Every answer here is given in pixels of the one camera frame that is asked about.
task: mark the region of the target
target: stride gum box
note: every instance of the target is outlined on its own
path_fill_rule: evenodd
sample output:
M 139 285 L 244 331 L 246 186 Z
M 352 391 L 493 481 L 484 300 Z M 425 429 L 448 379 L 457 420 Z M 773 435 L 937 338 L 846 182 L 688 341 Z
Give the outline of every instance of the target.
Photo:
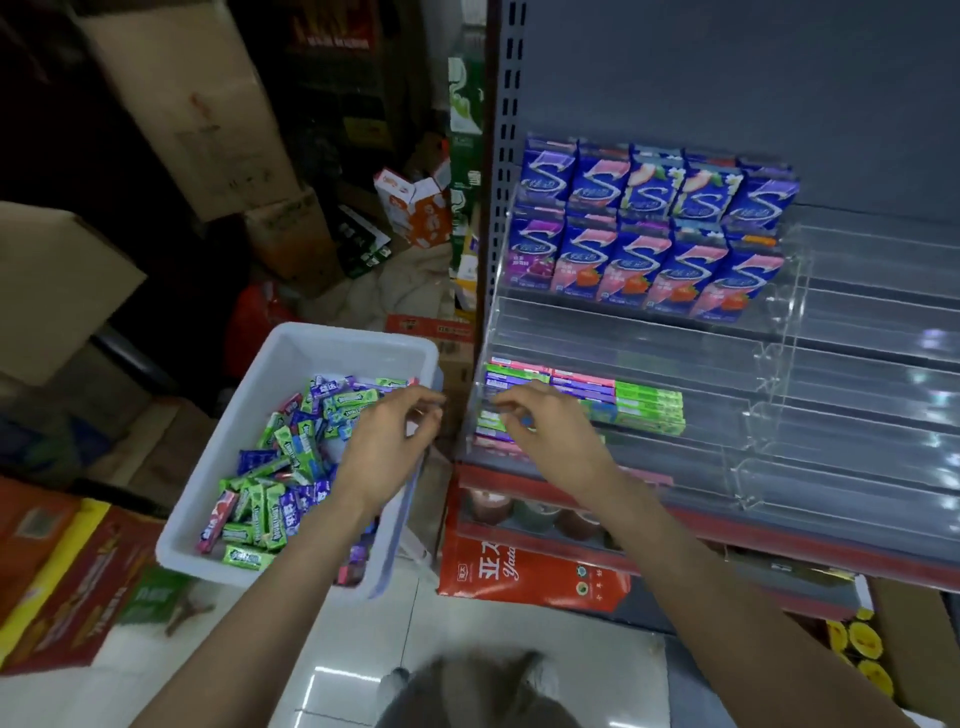
M 616 247 L 615 213 L 590 214 L 595 207 L 567 206 L 564 244 L 550 288 L 567 296 L 596 298 L 607 261 Z
M 620 206 L 651 217 L 666 217 L 685 176 L 681 150 L 631 144 L 630 177 Z
M 650 287 L 644 308 L 685 315 L 728 252 L 722 237 L 674 232 L 670 257 Z
M 600 207 L 617 206 L 630 174 L 626 144 L 601 147 L 580 140 L 577 171 L 570 184 L 570 202 Z
M 550 288 L 564 214 L 547 207 L 514 207 L 504 260 L 507 281 L 521 288 Z
M 554 141 L 528 134 L 523 149 L 520 187 L 531 196 L 565 200 L 570 194 L 570 178 L 576 160 L 575 139 Z
M 800 180 L 793 172 L 770 168 L 745 174 L 747 179 L 733 197 L 724 222 L 776 230 L 783 211 L 800 191 Z
M 672 244 L 668 224 L 620 210 L 616 247 L 597 288 L 597 301 L 640 305 Z
M 690 312 L 695 319 L 736 321 L 760 289 L 783 267 L 783 253 L 773 238 L 748 235 L 729 245 L 730 253 Z
M 686 179 L 671 214 L 719 223 L 743 182 L 743 172 L 733 158 L 688 152 L 686 159 Z

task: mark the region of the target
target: person's left hand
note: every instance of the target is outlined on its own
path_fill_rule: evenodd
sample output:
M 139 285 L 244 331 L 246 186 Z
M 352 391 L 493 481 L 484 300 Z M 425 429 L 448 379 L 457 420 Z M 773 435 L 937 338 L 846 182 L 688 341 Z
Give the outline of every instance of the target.
M 396 389 L 360 415 L 337 469 L 333 494 L 358 497 L 372 518 L 379 513 L 440 431 L 446 397 L 420 385 Z M 407 437 L 407 423 L 420 419 Z

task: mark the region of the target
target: white plastic bin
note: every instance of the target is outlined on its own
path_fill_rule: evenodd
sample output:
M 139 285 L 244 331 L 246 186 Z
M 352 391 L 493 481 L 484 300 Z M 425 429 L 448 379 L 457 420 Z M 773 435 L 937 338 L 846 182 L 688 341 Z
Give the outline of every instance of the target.
M 236 475 L 237 452 L 252 448 L 270 413 L 302 391 L 314 375 L 355 375 L 369 380 L 416 377 L 440 389 L 443 373 L 437 369 L 437 356 L 433 342 L 416 336 L 312 324 L 276 327 L 240 382 L 156 542 L 159 563 L 207 581 L 249 587 L 259 572 L 221 563 L 221 548 L 208 555 L 196 550 L 217 500 L 219 480 Z M 353 588 L 334 586 L 330 598 L 369 599 L 386 589 L 419 472 L 420 463 L 383 509 L 363 580 Z

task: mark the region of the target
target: tiled floor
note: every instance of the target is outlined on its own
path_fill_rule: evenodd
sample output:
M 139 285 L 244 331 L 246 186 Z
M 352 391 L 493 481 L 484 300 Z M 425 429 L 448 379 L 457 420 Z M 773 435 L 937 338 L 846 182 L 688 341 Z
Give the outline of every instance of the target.
M 125 728 L 239 592 L 212 588 L 211 595 L 215 612 L 188 622 L 172 640 L 158 628 L 121 627 L 94 667 L 0 679 L 4 726 Z M 437 596 L 429 577 L 398 560 L 381 598 L 324 607 L 271 728 L 371 725 L 383 675 L 471 646 L 550 655 L 560 673 L 561 702 L 585 728 L 670 724 L 659 636 L 538 607 Z

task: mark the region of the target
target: yellow packaging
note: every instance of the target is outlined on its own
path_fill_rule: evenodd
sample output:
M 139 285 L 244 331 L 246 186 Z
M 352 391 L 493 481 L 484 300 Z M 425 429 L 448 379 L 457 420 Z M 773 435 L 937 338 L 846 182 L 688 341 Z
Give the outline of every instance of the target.
M 841 622 L 832 619 L 827 620 L 827 637 L 830 641 L 830 649 L 834 652 L 844 652 L 850 644 L 847 628 Z
M 7 621 L 0 626 L 0 666 L 20 642 L 27 627 L 50 598 L 109 509 L 109 503 L 84 498 L 80 511 L 63 532 L 47 563 L 36 574 L 26 595 L 10 612 Z
M 851 650 L 868 660 L 878 660 L 883 654 L 883 640 L 876 630 L 862 621 L 852 621 L 847 628 Z
M 873 660 L 861 660 L 856 668 L 863 674 L 870 682 L 880 688 L 882 692 L 887 697 L 894 696 L 894 681 L 890 677 L 890 674 L 880 666 L 879 663 L 874 662 Z

